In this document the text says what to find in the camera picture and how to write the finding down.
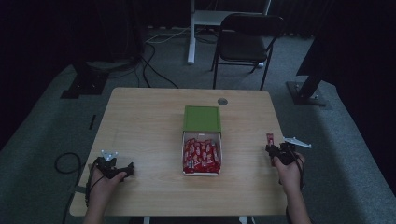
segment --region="wooden tabletop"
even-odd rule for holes
[[[218,99],[227,100],[219,105]],[[182,128],[185,105],[219,106],[222,164],[218,176],[184,176]],[[101,150],[119,152],[117,167],[134,162],[134,175],[118,185],[108,216],[284,215],[286,197],[264,151],[266,134],[282,141],[266,91],[116,88],[94,140],[92,163]],[[85,187],[85,167],[79,185]],[[76,192],[73,216],[84,216]]]

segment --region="green box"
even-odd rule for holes
[[[211,139],[216,143],[217,155],[220,163],[222,162],[221,150],[221,121],[218,106],[198,106],[186,105],[184,109],[183,123],[183,145],[182,145],[182,164],[184,163],[185,144],[189,139],[195,138],[198,141]],[[218,175],[218,173],[194,172],[184,175]]]

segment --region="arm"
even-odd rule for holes
[[[85,214],[84,224],[99,224],[103,222],[103,215],[105,214],[106,206],[110,201],[110,197],[116,189],[116,186],[125,176],[126,173],[122,172],[113,178],[108,179],[103,177],[103,174],[99,169],[96,167],[93,168],[91,188],[96,181],[100,180],[91,189],[90,205],[88,206],[87,213]]]
[[[302,161],[298,161],[303,167],[304,157],[299,154]],[[289,216],[293,224],[311,223],[306,210],[303,194],[300,191],[300,171],[296,162],[285,166],[278,157],[274,157],[274,164],[279,173],[280,182],[288,199]]]

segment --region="black folding chair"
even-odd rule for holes
[[[248,13],[234,13],[227,16],[219,28],[219,38],[211,68],[211,71],[215,68],[213,89],[216,88],[219,64],[250,65],[253,66],[250,73],[253,73],[259,63],[266,62],[260,86],[262,90],[274,42],[282,35],[283,24],[283,19],[278,16]],[[265,37],[271,37],[268,46],[264,44]],[[219,58],[227,63],[219,63]]]

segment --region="person's right hand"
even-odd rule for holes
[[[297,162],[299,162],[300,167],[304,169],[305,158],[300,153],[296,154],[301,159],[297,159]],[[297,163],[294,161],[289,165],[284,165],[278,157],[274,157],[274,164],[286,195],[300,193],[300,170]]]

